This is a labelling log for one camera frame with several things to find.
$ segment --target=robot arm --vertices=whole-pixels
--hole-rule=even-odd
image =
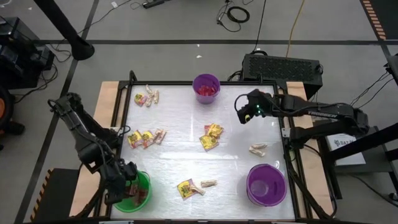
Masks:
[[[237,110],[236,102],[241,96],[247,96],[249,103]],[[346,103],[312,103],[292,95],[274,95],[272,97],[271,94],[263,93],[258,89],[239,97],[235,101],[235,110],[242,124],[247,123],[254,116],[281,118],[312,115],[336,120],[307,129],[300,127],[283,129],[283,136],[289,138],[294,148],[303,148],[310,138],[338,133],[362,136],[369,131],[368,116],[360,109],[353,108]]]
[[[121,136],[112,129],[102,128],[83,109],[81,98],[75,93],[49,100],[48,104],[75,138],[79,160],[92,174],[99,172],[101,175],[100,188],[108,190],[105,204],[117,203],[127,197],[124,193],[126,181],[136,179],[137,167],[132,162],[125,164],[113,153],[113,149],[121,145]]]

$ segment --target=table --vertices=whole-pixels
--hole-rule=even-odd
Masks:
[[[118,92],[119,82],[103,82],[99,93],[99,98],[96,106],[94,119],[104,127],[109,127],[113,115],[113,108],[115,106],[116,94]],[[300,82],[288,82],[288,94],[297,95],[302,98],[305,97],[305,91],[303,83]],[[126,94],[122,93],[122,102],[125,99]],[[121,115],[123,111],[123,104],[119,107],[118,118],[116,124],[120,125]],[[308,128],[312,126],[312,120],[310,116],[302,116],[294,118],[296,126]],[[317,142],[315,140],[309,140],[308,145],[318,149]],[[330,202],[330,194],[326,183],[325,174],[323,172],[322,161],[314,153],[307,150],[301,150],[303,172],[305,174],[305,181],[307,187],[312,195],[315,197],[317,202],[323,207],[323,209],[331,214],[332,206]],[[73,204],[71,207],[70,215],[76,215],[89,201],[91,196],[94,194],[98,187],[100,177],[98,174],[90,174],[84,167],[81,168],[78,183],[76,186],[75,196],[73,198]],[[305,218],[307,214],[305,212],[305,205],[303,202],[302,194],[299,189],[296,188],[297,192],[297,203],[298,210],[300,211],[300,217]],[[105,206],[101,206],[100,215],[106,214]]]

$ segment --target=yellow candy wrapper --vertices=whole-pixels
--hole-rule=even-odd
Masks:
[[[130,136],[127,136],[130,146],[135,149],[143,143],[141,133],[137,130]]]
[[[221,133],[223,132],[224,128],[222,128],[218,124],[211,124],[207,135],[214,136],[215,138],[219,138]]]
[[[144,131],[142,134],[142,139],[144,140],[144,149],[155,142],[154,135],[150,131]]]
[[[180,195],[183,200],[191,197],[196,194],[196,191],[191,190],[191,185],[193,185],[192,179],[181,182],[181,184],[177,185],[177,190],[180,192]]]
[[[218,141],[214,136],[202,136],[199,138],[199,140],[206,151],[218,146]]]
[[[138,93],[134,97],[134,102],[136,102],[138,106],[142,106],[147,101],[147,98],[148,97],[146,95]]]

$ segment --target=gray floor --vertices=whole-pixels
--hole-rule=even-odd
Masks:
[[[77,31],[84,28],[94,0],[57,3]],[[100,0],[93,21],[111,9],[110,0]],[[230,33],[215,24],[222,0],[173,0],[149,10],[131,10],[125,4],[101,22],[93,25],[88,40],[254,40],[258,32],[263,1],[245,6],[251,19],[238,33]],[[287,40],[300,0],[268,0],[260,39]],[[41,39],[60,40],[62,36],[33,1],[13,1],[0,8],[0,15],[20,17]],[[235,24],[225,22],[233,29]],[[295,28],[295,40],[376,40],[359,0],[307,0]],[[269,55],[284,56],[286,45],[259,45]],[[78,62],[69,91],[79,93],[86,110],[93,114],[101,82],[126,80],[134,70],[139,80],[192,80],[200,73],[215,74],[220,80],[240,69],[245,53],[252,44],[173,44],[173,45],[95,45],[96,53]],[[391,54],[398,46],[389,46]],[[317,59],[325,68],[323,87],[318,100],[326,103],[351,102],[384,73],[386,58],[378,45],[293,45],[291,57]],[[28,96],[16,105],[14,119],[26,125],[22,136],[1,136],[5,149],[0,152],[0,222],[12,223],[32,175],[43,145],[52,114],[46,104],[61,92],[72,60],[57,63],[57,80],[44,91]],[[380,87],[357,105],[366,102]],[[397,121],[398,89],[390,82],[363,109],[371,125],[384,128]],[[397,147],[396,142],[387,145]],[[25,220],[29,220],[44,174],[52,167],[74,168],[79,165],[73,149],[73,138],[62,122],[55,130],[42,173],[34,191]],[[363,176],[384,194],[393,191],[388,175]],[[367,223],[393,223],[396,208],[387,204],[362,183],[350,177],[339,177],[343,200],[338,201],[337,217],[341,220]]]

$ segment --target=purple cup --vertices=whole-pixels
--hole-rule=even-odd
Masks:
[[[216,90],[216,93],[211,96],[202,96],[201,94],[198,93],[198,91],[199,91],[200,87],[203,85],[214,87],[214,89]],[[201,75],[198,75],[193,80],[192,88],[197,96],[197,100],[199,101],[199,103],[209,104],[215,100],[216,96],[220,92],[220,81],[214,75],[201,74]]]
[[[283,174],[269,164],[254,166],[246,179],[249,200],[259,206],[275,206],[285,199],[287,188]]]

